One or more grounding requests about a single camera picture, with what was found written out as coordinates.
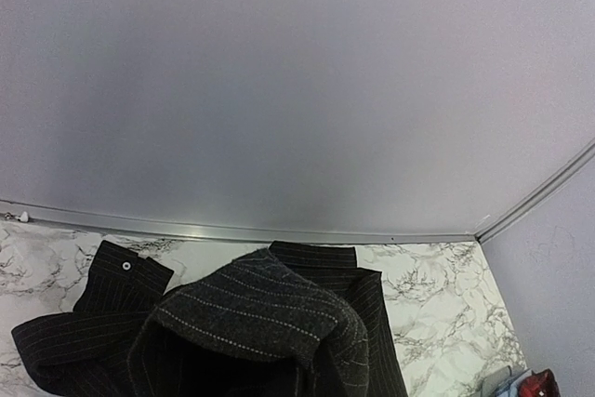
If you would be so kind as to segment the black pinstriped long sleeve shirt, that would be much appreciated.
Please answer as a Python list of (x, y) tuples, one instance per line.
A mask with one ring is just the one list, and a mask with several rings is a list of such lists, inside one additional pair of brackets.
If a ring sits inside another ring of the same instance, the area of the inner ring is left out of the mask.
[(404, 396), (379, 271), (351, 247), (274, 242), (206, 277), (102, 242), (69, 312), (16, 326), (59, 396)]

